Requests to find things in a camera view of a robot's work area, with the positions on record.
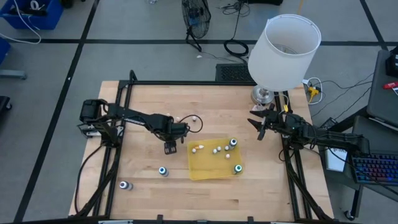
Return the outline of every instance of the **gray floor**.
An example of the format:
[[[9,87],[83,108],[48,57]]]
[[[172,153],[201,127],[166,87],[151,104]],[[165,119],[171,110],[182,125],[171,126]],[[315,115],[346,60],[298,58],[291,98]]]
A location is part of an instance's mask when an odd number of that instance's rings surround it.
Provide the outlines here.
[[[45,39],[79,39],[94,0],[76,1],[65,10],[54,31],[40,31]],[[212,21],[204,39],[223,40],[233,35],[235,16],[226,16],[217,7],[231,1],[211,0]],[[296,13],[299,0],[285,0],[280,7],[252,5],[251,14],[239,20],[236,38],[256,40],[266,19],[278,14]],[[385,41],[398,41],[395,0],[366,0]],[[180,0],[159,0],[155,5],[146,0],[101,0],[96,10],[88,39],[157,40],[185,38]],[[377,41],[359,0],[306,0],[302,15],[315,22],[325,41]],[[0,20],[0,31],[15,38],[33,38],[27,30],[14,30]],[[12,49],[0,69],[25,70],[27,80],[0,80],[0,95],[12,98],[14,108],[0,125],[0,223],[12,222],[25,191],[32,168],[77,44],[11,44]],[[365,46],[321,46],[308,69],[307,78],[333,80],[350,86],[374,70],[377,51]],[[205,52],[229,57],[222,45],[203,45]],[[85,139],[76,129],[81,103],[96,98],[104,80],[126,79],[133,69],[140,80],[214,80],[217,63],[185,44],[85,44],[67,98],[53,134],[24,220],[66,217],[72,201],[77,172],[85,148]],[[349,107],[364,91],[363,85],[350,90],[313,118],[321,125]],[[325,84],[326,98],[310,106],[315,114],[342,91]],[[363,107],[368,95],[338,120]],[[353,190],[329,182],[328,189],[335,217],[347,221],[343,212],[350,208]],[[361,223],[397,223],[398,203],[370,190],[363,195]]]

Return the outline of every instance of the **yellow tray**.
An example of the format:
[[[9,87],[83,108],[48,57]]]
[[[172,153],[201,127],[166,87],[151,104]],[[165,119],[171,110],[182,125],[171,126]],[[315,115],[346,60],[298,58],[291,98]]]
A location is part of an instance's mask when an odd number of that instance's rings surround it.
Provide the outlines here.
[[[189,178],[191,180],[217,179],[221,177],[231,177],[243,173],[244,168],[238,174],[234,174],[235,165],[242,165],[242,157],[238,144],[234,149],[225,151],[224,148],[231,139],[212,139],[202,141],[191,141],[188,143],[188,166]],[[203,149],[197,149],[192,153],[195,146],[202,145]],[[213,149],[221,146],[221,151],[213,154]]]

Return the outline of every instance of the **wooden table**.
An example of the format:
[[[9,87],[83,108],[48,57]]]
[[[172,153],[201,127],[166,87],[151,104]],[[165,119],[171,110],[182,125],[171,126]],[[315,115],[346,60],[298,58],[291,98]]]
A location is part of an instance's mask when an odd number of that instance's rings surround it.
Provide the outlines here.
[[[103,82],[99,98],[114,102],[117,86],[118,82]],[[204,127],[198,134],[189,133],[184,144],[177,142],[176,154],[166,156],[163,142],[145,128],[127,124],[117,183],[132,182],[134,189],[115,188],[111,218],[153,220],[163,214],[165,220],[245,221],[253,216],[255,221],[293,221],[285,164],[278,159],[282,149],[280,134],[268,131],[264,140],[257,140],[256,130],[246,120],[260,120],[249,114],[253,107],[251,90],[252,86],[134,85],[130,109],[148,114],[170,113],[174,118],[198,114]],[[289,96],[294,113],[310,122],[303,88],[289,91]],[[200,122],[187,121],[192,130],[200,127]],[[231,136],[237,137],[240,144],[244,174],[227,179],[190,180],[187,142]],[[99,138],[89,139],[84,158],[99,143]],[[333,217],[319,156],[305,150],[301,155],[308,191]],[[83,170],[79,208],[97,188],[103,156],[103,151],[95,154]],[[167,178],[159,175],[160,166],[169,169]],[[296,191],[304,217],[302,197]],[[104,201],[100,213],[104,211]]]

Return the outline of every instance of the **white lampshade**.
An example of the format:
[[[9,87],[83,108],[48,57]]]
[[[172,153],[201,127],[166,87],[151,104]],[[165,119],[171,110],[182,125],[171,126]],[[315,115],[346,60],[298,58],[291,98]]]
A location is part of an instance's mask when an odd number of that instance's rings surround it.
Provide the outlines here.
[[[321,33],[309,19],[276,16],[267,21],[251,51],[249,73],[266,90],[293,89],[303,80],[320,43]]]

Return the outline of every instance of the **chrome lamp base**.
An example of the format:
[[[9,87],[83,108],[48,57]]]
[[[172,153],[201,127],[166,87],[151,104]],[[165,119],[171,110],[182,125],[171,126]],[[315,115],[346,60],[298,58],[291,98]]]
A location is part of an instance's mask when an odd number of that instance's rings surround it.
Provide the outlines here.
[[[255,104],[268,104],[274,100],[274,92],[256,85],[251,92],[251,99]]]

